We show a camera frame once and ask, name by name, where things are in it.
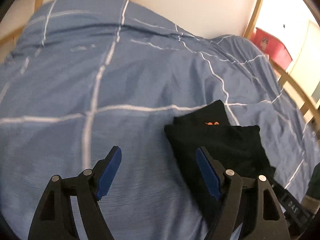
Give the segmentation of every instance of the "green object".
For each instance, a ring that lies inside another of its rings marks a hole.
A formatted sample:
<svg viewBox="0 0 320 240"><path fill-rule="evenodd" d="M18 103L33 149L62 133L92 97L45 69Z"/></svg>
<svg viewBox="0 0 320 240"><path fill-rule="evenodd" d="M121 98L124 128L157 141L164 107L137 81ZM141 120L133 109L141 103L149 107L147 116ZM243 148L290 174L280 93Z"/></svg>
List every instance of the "green object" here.
<svg viewBox="0 0 320 240"><path fill-rule="evenodd" d="M320 200L320 163L318 163L313 170L307 195Z"/></svg>

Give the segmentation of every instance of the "white wall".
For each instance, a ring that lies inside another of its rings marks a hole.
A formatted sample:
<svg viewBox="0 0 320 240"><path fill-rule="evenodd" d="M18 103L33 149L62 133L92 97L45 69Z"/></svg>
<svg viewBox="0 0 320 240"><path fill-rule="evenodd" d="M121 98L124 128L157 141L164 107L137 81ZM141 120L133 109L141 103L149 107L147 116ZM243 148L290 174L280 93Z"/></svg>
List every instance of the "white wall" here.
<svg viewBox="0 0 320 240"><path fill-rule="evenodd" d="M243 35L256 0L132 0L187 31L212 38Z"/></svg>

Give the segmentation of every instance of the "black cloth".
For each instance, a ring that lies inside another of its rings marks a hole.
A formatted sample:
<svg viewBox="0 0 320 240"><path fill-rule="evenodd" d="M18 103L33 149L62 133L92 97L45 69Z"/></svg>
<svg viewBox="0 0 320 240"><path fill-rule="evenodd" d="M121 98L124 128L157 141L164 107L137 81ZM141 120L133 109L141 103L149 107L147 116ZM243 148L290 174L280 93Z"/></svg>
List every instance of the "black cloth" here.
<svg viewBox="0 0 320 240"><path fill-rule="evenodd" d="M220 202L211 197L196 163L196 149L206 147L213 159L241 177L273 176L260 140L259 126L231 126L222 101L218 100L191 114L175 117L164 131L174 151L180 172L208 226Z"/></svg>
<svg viewBox="0 0 320 240"><path fill-rule="evenodd" d="M306 195L320 200L320 163L313 170Z"/></svg>
<svg viewBox="0 0 320 240"><path fill-rule="evenodd" d="M12 229L9 227L7 221L0 213L0 239L1 240L20 240Z"/></svg>

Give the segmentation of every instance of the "folded black fabric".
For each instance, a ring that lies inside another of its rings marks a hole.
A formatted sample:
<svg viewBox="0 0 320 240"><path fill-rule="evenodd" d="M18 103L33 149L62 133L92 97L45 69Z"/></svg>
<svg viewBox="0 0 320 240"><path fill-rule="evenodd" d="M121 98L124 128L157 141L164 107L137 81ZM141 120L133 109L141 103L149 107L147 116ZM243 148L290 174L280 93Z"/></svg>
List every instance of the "folded black fabric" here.
<svg viewBox="0 0 320 240"><path fill-rule="evenodd" d="M180 172L209 226L219 210L220 202L210 196L202 178L196 163L197 148L206 147L213 159L242 177L274 174L274 168L270 166L261 145L260 128L231 126L220 100L191 114L176 117L172 125L165 126L164 131Z"/></svg>

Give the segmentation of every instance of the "wooden bed frame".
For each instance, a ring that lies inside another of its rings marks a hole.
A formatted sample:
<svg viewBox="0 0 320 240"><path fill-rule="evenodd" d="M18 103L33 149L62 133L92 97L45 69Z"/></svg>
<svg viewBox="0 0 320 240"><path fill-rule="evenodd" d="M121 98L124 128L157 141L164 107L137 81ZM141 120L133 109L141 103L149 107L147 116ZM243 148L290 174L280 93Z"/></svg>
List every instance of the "wooden bed frame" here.
<svg viewBox="0 0 320 240"><path fill-rule="evenodd" d="M261 10L262 2L263 2L263 0L257 0L257 2L256 2L255 8L253 10L253 13L252 13L252 16L250 19L250 22L249 22L248 27L243 35L247 39L250 39L250 37L254 31L254 28L257 23L257 19L259 17L259 13ZM304 101L304 104L300 108L300 111L303 115L305 115L309 110L311 111L311 113L313 115L313 118L311 119L311 121L314 120L314 122L315 122L314 130L315 130L315 132L318 132L320 130L320 113L316 109L316 106L313 103L313 101L303 91L303 89L299 86L299 84L282 67L280 67L276 62L274 62L271 59L270 59L270 63L273 66L274 70L276 70L281 75L281 77L279 79L279 85L283 88L284 84L286 82L288 82L294 88L294 90L299 94L299 96L302 98L302 100Z"/></svg>
<svg viewBox="0 0 320 240"><path fill-rule="evenodd" d="M259 13L260 13L262 2L263 2L263 0L257 0L257 2L256 2L254 11L253 11L251 19L250 19L250 22L249 22L248 27L243 35L247 39L249 39L253 33L253 30L255 28L255 25L256 25L256 22L257 22ZM37 11L41 7L42 3L43 3L43 0L35 0L34 11ZM23 26L21 26L20 28L7 34L5 37L0 39L0 46L9 42L9 41L12 41L12 40L16 41L17 38L21 35L22 31L23 31ZM310 110L311 113L313 114L312 120L314 120L316 123L315 132L320 130L320 113L316 109L316 106L312 102L310 97L303 91L303 89L298 85L298 83L282 67L280 67L273 60L270 60L270 63L273 66L273 68L281 75L281 78L279 79L280 86L283 87L284 84L286 82L288 82L295 89L295 91L300 95L300 97L304 101L304 104L300 108L300 111L302 112L303 115L305 115L308 112L308 110Z"/></svg>

